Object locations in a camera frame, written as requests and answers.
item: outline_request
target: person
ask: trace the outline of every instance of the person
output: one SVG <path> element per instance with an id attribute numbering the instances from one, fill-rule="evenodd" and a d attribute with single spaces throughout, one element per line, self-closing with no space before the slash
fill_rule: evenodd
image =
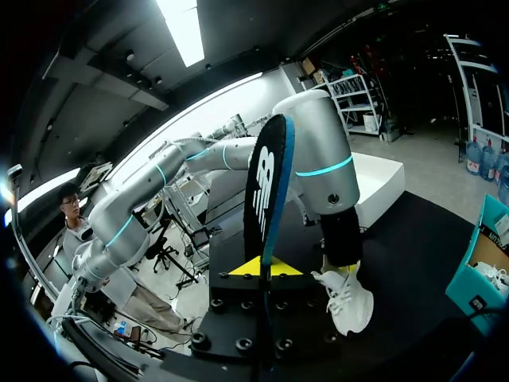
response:
<path id="1" fill-rule="evenodd" d="M 58 201 L 60 210 L 65 215 L 63 248 L 66 256 L 72 261 L 76 250 L 81 250 L 84 243 L 91 242 L 96 236 L 93 232 L 86 238 L 79 234 L 86 231 L 89 225 L 80 215 L 78 189 L 73 183 L 65 183 L 60 187 Z M 132 318 L 172 340 L 181 339 L 183 330 L 191 323 L 191 320 L 188 322 L 179 317 L 168 303 L 143 285 L 126 267 L 120 267 L 106 279 L 101 291 L 117 306 L 117 309 L 123 310 Z"/>

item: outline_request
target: office chair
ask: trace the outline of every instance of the office chair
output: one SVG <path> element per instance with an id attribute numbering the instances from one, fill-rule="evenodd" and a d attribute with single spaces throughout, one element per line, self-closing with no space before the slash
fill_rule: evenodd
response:
<path id="1" fill-rule="evenodd" d="M 169 264 L 166 265 L 166 260 L 168 260 L 169 262 L 175 263 L 175 260 L 173 259 L 173 257 L 171 257 L 170 253 L 175 252 L 175 254 L 178 255 L 178 251 L 175 248 L 173 248 L 171 245 L 169 245 L 168 247 L 165 248 L 165 244 L 168 241 L 168 239 L 166 239 L 164 237 L 164 234 L 165 234 L 166 229 L 168 228 L 170 222 L 171 222 L 171 219 L 164 219 L 164 220 L 161 219 L 162 230 L 159 233 L 159 236 L 157 237 L 156 242 L 153 245 L 151 245 L 149 247 L 149 249 L 147 249 L 146 254 L 145 254 L 145 257 L 148 260 L 152 260 L 154 257 L 157 256 L 156 263 L 153 265 L 154 273 L 157 273 L 156 268 L 159 263 L 162 263 L 162 265 L 165 267 L 166 270 L 169 269 Z"/>

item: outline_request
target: water bottle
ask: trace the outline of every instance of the water bottle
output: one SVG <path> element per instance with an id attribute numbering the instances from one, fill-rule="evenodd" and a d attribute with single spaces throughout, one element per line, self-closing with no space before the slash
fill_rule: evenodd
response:
<path id="1" fill-rule="evenodd" d="M 480 176 L 485 181 L 493 181 L 495 178 L 495 161 L 495 151 L 492 148 L 492 141 L 489 139 L 488 145 L 483 148 L 483 157 L 480 163 Z"/>
<path id="2" fill-rule="evenodd" d="M 509 207 L 509 166 L 505 166 L 500 173 L 499 200 Z"/>
<path id="3" fill-rule="evenodd" d="M 474 137 L 473 142 L 467 144 L 467 171 L 472 175 L 479 175 L 482 155 L 477 137 Z"/>
<path id="4" fill-rule="evenodd" d="M 504 148 L 502 149 L 502 154 L 499 155 L 495 163 L 495 181 L 497 185 L 500 184 L 502 170 L 505 166 L 509 166 L 509 154 L 506 152 L 506 149 Z"/>

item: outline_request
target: cardboard box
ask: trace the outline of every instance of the cardboard box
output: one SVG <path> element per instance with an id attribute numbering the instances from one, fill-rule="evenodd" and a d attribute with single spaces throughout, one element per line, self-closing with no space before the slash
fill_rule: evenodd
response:
<path id="1" fill-rule="evenodd" d="M 495 223 L 506 214 L 509 215 L 508 207 L 490 195 L 485 196 L 468 249 L 445 291 L 467 315 L 482 313 L 482 310 L 487 308 L 505 307 L 505 297 L 473 266 L 482 261 L 498 270 L 509 271 L 509 245 L 500 243 L 495 227 Z M 482 334 L 488 335 L 499 319 L 500 315 L 497 313 L 479 314 L 472 322 Z"/>
<path id="2" fill-rule="evenodd" d="M 302 68 L 304 68 L 305 72 L 307 74 L 313 74 L 313 72 L 315 70 L 317 70 L 315 68 L 315 65 L 313 65 L 313 63 L 311 62 L 311 60 L 308 58 L 306 58 L 304 61 L 302 61 Z"/>
<path id="3" fill-rule="evenodd" d="M 492 232 L 490 232 L 490 235 L 494 236 L 490 239 L 482 232 L 480 233 L 477 238 L 476 247 L 474 248 L 474 252 L 468 264 L 474 267 L 476 263 L 482 261 L 496 269 L 505 269 L 506 271 L 509 271 L 509 256 L 507 256 L 502 248 L 494 241 L 499 238 L 498 235 Z"/>

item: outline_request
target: white platform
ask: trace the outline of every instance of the white platform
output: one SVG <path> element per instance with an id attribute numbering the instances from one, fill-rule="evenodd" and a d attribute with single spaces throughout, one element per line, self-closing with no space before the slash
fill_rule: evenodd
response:
<path id="1" fill-rule="evenodd" d="M 400 162 L 352 154 L 360 190 L 356 205 L 359 225 L 369 228 L 405 191 L 405 169 Z"/>

